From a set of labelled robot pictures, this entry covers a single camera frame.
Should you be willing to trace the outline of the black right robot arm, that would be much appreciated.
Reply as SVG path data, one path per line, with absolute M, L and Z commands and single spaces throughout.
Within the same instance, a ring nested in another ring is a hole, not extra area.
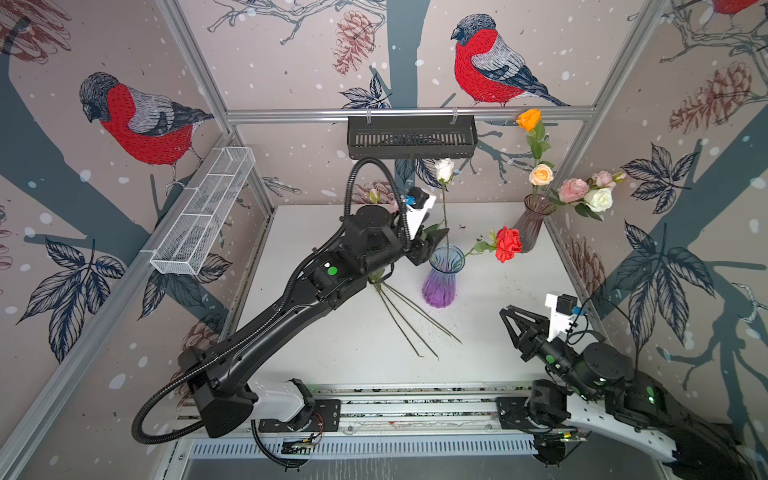
M 548 375 L 524 400 L 496 400 L 501 427 L 531 435 L 542 463 L 560 464 L 568 442 L 597 433 L 645 452 L 679 479 L 756 478 L 729 427 L 692 412 L 602 339 L 576 352 L 549 335 L 542 315 L 514 306 L 499 315 L 522 360 L 541 361 Z

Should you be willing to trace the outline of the pink carnation stem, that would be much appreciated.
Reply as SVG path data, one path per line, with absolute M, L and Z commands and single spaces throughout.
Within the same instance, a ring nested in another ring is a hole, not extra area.
M 592 174 L 586 180 L 579 178 L 566 180 L 560 187 L 557 197 L 565 204 L 574 203 L 583 200 L 589 190 L 599 190 L 603 188 L 613 190 L 625 179 L 626 174 L 623 171 L 609 172 L 601 170 Z

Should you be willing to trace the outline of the blue purple glass vase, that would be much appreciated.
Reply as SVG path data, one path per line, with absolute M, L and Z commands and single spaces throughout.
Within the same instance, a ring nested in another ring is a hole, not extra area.
M 424 300 L 434 308 L 450 306 L 456 298 L 457 275 L 464 269 L 464 252 L 455 244 L 440 245 L 429 260 L 431 271 L 423 287 Z

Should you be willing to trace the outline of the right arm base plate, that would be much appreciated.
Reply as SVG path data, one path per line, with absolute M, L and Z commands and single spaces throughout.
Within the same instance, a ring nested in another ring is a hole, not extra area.
M 560 401 L 523 397 L 497 397 L 498 418 L 503 430 L 544 434 L 559 428 L 571 418 L 566 405 Z

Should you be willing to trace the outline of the orange rose stem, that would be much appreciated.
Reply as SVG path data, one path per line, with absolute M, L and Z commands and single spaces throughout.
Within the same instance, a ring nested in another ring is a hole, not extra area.
M 531 150 L 534 166 L 529 173 L 529 183 L 536 192 L 547 187 L 554 179 L 551 163 L 543 160 L 543 154 L 550 149 L 546 127 L 542 123 L 542 113 L 538 109 L 529 109 L 517 117 L 517 125 L 526 132 L 526 141 Z

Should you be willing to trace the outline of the white rose stem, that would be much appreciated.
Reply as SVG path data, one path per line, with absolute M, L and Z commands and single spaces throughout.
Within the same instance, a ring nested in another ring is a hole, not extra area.
M 445 227 L 448 228 L 447 193 L 448 193 L 448 186 L 450 185 L 453 178 L 454 161 L 450 158 L 436 160 L 434 163 L 434 170 L 435 170 L 435 178 L 439 182 L 441 189 L 443 191 L 442 207 L 443 207 L 443 214 L 444 214 L 444 223 L 445 223 Z
M 610 188 L 589 190 L 576 206 L 578 215 L 601 221 L 600 214 L 613 206 L 613 194 Z

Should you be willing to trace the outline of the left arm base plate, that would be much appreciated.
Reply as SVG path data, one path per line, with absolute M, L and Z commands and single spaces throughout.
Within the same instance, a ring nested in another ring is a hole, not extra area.
M 263 419 L 258 423 L 259 433 L 327 433 L 337 432 L 341 417 L 341 401 L 338 399 L 315 400 L 305 406 L 288 422 Z

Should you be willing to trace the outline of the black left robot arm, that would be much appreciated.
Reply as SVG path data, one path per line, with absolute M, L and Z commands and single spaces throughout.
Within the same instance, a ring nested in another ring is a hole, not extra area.
M 305 426 L 314 416 L 315 400 L 302 381 L 291 379 L 269 390 L 250 380 L 301 330 L 365 289 L 371 274 L 401 258 L 425 263 L 448 234 L 421 224 L 404 233 L 404 219 L 378 205 L 360 207 L 300 263 L 272 305 L 208 349 L 184 351 L 179 364 L 200 416 L 191 428 L 218 438 L 257 418 L 294 429 Z

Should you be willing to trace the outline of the mauve glass vase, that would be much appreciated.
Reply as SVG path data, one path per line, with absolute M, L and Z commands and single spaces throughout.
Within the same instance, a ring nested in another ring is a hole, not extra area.
M 525 211 L 515 223 L 514 229 L 520 234 L 522 253 L 532 251 L 544 220 L 555 211 L 555 206 L 545 195 L 532 193 L 525 197 Z

